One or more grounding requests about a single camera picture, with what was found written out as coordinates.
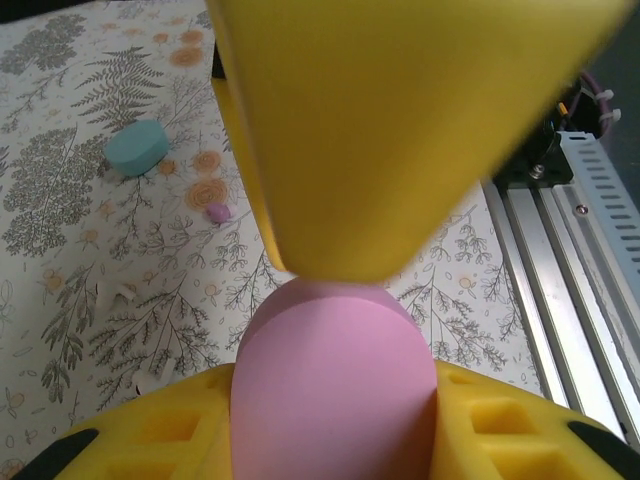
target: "small purple object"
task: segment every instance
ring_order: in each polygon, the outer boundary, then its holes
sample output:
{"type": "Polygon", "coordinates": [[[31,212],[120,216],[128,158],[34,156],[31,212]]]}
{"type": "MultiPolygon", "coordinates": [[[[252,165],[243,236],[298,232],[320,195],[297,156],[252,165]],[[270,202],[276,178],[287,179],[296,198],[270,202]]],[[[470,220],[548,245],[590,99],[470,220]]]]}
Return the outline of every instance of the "small purple object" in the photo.
{"type": "Polygon", "coordinates": [[[210,203],[207,205],[207,216],[214,223],[224,223],[231,218],[231,211],[224,203],[210,203]]]}

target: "teal foam object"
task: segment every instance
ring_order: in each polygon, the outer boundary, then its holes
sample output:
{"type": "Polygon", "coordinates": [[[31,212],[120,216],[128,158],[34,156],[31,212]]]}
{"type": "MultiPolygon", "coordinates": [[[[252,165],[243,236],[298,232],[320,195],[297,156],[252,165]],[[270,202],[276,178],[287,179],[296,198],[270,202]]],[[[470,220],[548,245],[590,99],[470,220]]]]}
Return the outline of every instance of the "teal foam object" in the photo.
{"type": "Polygon", "coordinates": [[[140,120],[120,130],[105,146],[114,170],[137,177],[151,170],[169,151],[169,139],[156,120],[140,120]]]}

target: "botanical print fabric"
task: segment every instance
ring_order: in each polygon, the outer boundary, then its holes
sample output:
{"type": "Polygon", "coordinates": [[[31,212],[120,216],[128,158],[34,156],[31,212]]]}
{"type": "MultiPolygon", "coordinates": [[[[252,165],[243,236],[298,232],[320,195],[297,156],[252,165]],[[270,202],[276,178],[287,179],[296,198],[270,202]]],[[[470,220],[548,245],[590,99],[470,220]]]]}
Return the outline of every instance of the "botanical print fabric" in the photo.
{"type": "MultiPolygon", "coordinates": [[[[133,398],[137,370],[174,358],[178,379],[233,361],[288,278],[234,163],[213,45],[201,0],[95,3],[0,28],[0,480],[133,398]],[[124,180],[102,148],[142,118],[162,123],[171,151],[124,180]],[[204,217],[212,201],[235,207],[231,222],[204,217]],[[138,298],[97,314],[100,279],[138,298]]],[[[479,188],[387,288],[436,357],[539,393],[479,188]]]]}

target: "yellow foam holder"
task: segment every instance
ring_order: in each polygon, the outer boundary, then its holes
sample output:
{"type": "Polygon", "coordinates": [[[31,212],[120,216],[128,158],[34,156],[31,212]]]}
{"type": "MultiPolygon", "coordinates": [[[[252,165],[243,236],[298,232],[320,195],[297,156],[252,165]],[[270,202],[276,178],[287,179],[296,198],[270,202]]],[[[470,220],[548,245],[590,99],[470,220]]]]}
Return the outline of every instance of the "yellow foam holder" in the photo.
{"type": "MultiPolygon", "coordinates": [[[[568,427],[577,421],[605,431],[602,425],[464,368],[436,367],[435,446],[425,480],[623,480],[568,427]]],[[[233,365],[223,365],[76,426],[67,435],[90,428],[99,435],[56,478],[233,480],[232,376],[233,365]]]]}
{"type": "Polygon", "coordinates": [[[634,2],[207,3],[226,75],[214,88],[271,261],[375,283],[508,157],[634,2]]]}

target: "table surface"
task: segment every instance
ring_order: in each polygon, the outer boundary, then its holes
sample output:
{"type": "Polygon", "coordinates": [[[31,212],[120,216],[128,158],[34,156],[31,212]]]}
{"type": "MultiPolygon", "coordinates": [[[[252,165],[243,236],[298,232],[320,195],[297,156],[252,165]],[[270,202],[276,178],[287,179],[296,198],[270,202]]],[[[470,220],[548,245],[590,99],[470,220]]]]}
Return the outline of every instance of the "table surface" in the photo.
{"type": "MultiPolygon", "coordinates": [[[[133,398],[138,369],[172,357],[177,379],[234,361],[288,278],[230,151],[213,44],[201,0],[95,3],[0,29],[0,480],[133,398]],[[171,151],[124,180],[102,147],[137,118],[162,122],[171,151]],[[211,200],[234,205],[233,221],[207,221],[211,200]],[[139,296],[96,314],[100,279],[139,296]]],[[[436,357],[539,393],[480,188],[387,288],[436,357]]]]}

